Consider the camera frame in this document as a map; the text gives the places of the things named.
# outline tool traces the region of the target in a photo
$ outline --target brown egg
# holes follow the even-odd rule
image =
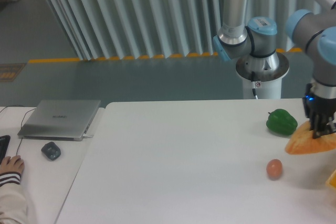
[[[282,174],[282,163],[278,159],[272,159],[268,162],[266,171],[270,179],[278,179]]]

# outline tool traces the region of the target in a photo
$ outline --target black keyboard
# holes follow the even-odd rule
[[[0,136],[0,164],[2,159],[6,156],[7,148],[9,145],[10,136]]]

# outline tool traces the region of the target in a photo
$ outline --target laptop lid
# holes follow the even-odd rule
[[[80,141],[99,108],[99,100],[42,100],[18,136]]]

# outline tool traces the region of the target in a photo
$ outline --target striped sleeve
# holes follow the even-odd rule
[[[29,224],[27,200],[21,185],[7,183],[0,187],[0,223]]]
[[[0,186],[8,183],[20,184],[21,174],[16,172],[7,172],[0,174]]]

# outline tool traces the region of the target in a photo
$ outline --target mouse cable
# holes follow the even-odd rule
[[[24,117],[22,118],[22,121],[21,121],[21,129],[22,129],[22,124],[23,124],[23,121],[24,121],[26,115],[27,115],[30,111],[33,111],[33,110],[36,110],[36,109],[32,109],[32,110],[27,111],[26,114],[24,115]],[[19,146],[17,147],[17,150],[16,150],[16,156],[17,156],[17,153],[18,153],[19,148],[20,148],[20,146],[21,146],[22,139],[23,139],[23,137],[21,137],[21,141],[20,141],[20,143],[19,143]]]

